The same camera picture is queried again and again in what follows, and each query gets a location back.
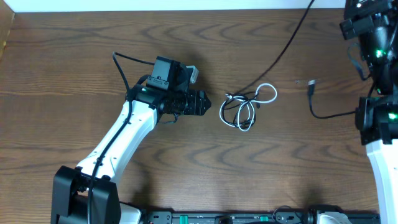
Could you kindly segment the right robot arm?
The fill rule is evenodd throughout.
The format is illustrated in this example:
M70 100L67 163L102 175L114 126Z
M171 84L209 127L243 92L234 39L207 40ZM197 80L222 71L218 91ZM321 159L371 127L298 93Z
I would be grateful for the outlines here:
M357 38L377 96L359 99L355 125L373 169L381 223L397 223L397 1L349 0L340 29Z

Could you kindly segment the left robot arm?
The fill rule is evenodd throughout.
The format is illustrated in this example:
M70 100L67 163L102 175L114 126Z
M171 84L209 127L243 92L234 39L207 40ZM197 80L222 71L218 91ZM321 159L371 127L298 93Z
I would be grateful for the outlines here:
M190 88L199 71L165 57L150 75L126 88L122 110L100 143L76 167L61 166L53 178L51 223L139 223L140 209L119 199L118 185L142 140L163 114L203 116L211 101Z

